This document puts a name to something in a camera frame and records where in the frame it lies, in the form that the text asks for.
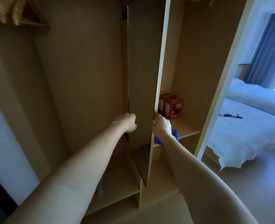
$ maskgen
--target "bed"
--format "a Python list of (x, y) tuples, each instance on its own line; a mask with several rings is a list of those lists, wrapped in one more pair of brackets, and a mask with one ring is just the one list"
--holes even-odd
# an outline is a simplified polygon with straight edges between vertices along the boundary
[(233, 79), (227, 98), (275, 116), (275, 91)]
[(218, 116), (212, 130), (207, 146), (213, 150), (214, 157), (209, 149), (205, 154), (212, 159), (217, 156), (222, 169), (240, 168), (258, 153), (275, 148), (275, 116), (227, 98), (221, 114), (243, 117)]

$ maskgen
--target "wardrobe door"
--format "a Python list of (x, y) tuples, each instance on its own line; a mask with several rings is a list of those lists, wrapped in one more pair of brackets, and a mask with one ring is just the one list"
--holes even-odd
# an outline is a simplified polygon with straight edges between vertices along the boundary
[(129, 150), (147, 185), (154, 136), (166, 30), (167, 0), (134, 0), (128, 5), (128, 97), (137, 129), (129, 133)]

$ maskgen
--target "pillow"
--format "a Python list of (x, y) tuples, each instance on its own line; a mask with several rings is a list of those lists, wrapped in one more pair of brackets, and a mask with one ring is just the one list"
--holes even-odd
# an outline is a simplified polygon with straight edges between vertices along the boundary
[(232, 82), (231, 82), (231, 86), (238, 86), (238, 85), (242, 85), (242, 84), (245, 84), (245, 82), (243, 82), (242, 80), (240, 79), (232, 79)]

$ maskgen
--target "wooden shelf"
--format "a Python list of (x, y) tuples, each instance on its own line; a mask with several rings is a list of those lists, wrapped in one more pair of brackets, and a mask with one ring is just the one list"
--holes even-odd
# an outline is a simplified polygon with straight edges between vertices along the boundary
[(141, 206), (157, 202), (176, 192), (179, 192), (179, 188), (173, 174), (161, 159), (154, 161), (149, 186), (142, 186)]
[(125, 198), (117, 203), (102, 208), (83, 218), (82, 224), (105, 224), (113, 223), (117, 220), (123, 219), (126, 215), (137, 211), (138, 207), (134, 202), (133, 196)]
[(91, 200), (85, 215), (123, 200), (139, 192), (131, 167), (125, 157), (112, 157), (104, 175), (102, 184)]
[(199, 131), (186, 124), (182, 118), (171, 119), (170, 124), (172, 125), (172, 129), (178, 131), (179, 139), (199, 133)]

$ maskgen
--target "hand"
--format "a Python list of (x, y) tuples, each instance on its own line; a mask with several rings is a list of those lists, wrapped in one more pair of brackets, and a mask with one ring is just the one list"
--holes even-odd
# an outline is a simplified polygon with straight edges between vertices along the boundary
[(157, 121), (153, 121), (152, 131), (156, 137), (159, 139), (165, 137), (166, 135), (172, 136), (172, 128), (170, 121), (165, 119), (160, 114), (156, 116)]
[(137, 125), (135, 124), (135, 119), (135, 114), (126, 113), (124, 115), (116, 117), (113, 123), (120, 123), (122, 127), (124, 127), (124, 131), (126, 133), (130, 133), (134, 131), (137, 127)]

